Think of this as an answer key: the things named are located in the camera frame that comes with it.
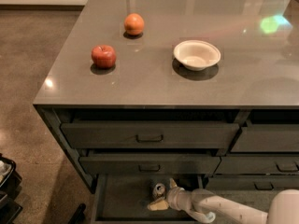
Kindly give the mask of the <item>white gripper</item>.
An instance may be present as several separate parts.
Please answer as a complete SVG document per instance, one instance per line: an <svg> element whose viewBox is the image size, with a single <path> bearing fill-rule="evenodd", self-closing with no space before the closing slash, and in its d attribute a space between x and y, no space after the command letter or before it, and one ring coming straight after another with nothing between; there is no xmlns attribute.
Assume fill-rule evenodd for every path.
<svg viewBox="0 0 299 224"><path fill-rule="evenodd" d="M169 206L178 211L189 211L192 209L192 193L184 188L178 187L173 178L169 179L170 190L166 199L159 198L148 205L150 211L167 210Z"/></svg>

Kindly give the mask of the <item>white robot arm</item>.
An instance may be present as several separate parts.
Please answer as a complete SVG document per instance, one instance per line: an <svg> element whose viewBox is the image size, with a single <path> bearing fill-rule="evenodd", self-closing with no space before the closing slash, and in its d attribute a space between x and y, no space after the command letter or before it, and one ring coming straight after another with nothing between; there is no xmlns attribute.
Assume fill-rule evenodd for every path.
<svg viewBox="0 0 299 224"><path fill-rule="evenodd" d="M162 183L153 189L155 200L150 211L171 208L184 211L202 224L211 224L217 214L230 218L235 224L299 224L299 191L287 189L275 196L269 211L264 212L214 194L205 189L187 191L169 179L169 190Z"/></svg>

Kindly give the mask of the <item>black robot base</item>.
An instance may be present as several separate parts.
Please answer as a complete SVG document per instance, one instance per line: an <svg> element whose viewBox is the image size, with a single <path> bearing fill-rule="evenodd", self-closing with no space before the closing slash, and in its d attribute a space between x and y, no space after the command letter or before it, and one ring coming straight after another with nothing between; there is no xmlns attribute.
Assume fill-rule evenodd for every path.
<svg viewBox="0 0 299 224"><path fill-rule="evenodd" d="M19 194L21 176L13 160L0 156L0 224L14 224L22 211L15 199Z"/></svg>

